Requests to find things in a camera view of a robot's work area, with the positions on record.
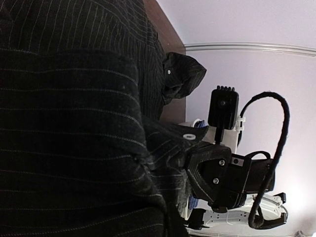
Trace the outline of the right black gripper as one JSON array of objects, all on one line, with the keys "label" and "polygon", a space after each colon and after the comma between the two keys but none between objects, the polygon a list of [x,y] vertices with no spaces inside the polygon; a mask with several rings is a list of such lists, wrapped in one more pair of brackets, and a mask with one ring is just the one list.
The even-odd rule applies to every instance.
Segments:
[{"label": "right black gripper", "polygon": [[194,196],[215,207],[240,204],[250,167],[247,155],[233,154],[230,148],[213,144],[199,145],[189,153],[184,165]]}]

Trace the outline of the black pinstriped long sleeve shirt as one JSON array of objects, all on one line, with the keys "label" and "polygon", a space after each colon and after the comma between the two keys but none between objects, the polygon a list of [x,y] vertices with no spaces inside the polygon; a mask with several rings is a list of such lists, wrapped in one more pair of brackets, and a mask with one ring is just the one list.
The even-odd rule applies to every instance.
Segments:
[{"label": "black pinstriped long sleeve shirt", "polygon": [[188,235],[164,58],[141,0],[1,1],[1,236]]}]

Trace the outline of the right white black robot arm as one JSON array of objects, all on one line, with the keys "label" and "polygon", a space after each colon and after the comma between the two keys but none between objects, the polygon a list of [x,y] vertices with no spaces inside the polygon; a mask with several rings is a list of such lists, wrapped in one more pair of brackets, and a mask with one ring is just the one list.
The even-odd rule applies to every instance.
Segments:
[{"label": "right white black robot arm", "polygon": [[[185,225],[192,230],[205,230],[224,223],[228,225],[247,225],[252,205],[257,197],[257,189],[264,180],[264,175],[272,164],[271,155],[265,151],[252,152],[247,155],[251,159],[250,172],[244,187],[245,196],[235,208],[215,207],[202,204],[205,201],[190,196],[187,199],[184,220]],[[288,211],[283,206],[286,194],[271,196],[264,194],[260,203],[264,223],[259,230],[269,230],[287,223]]]}]

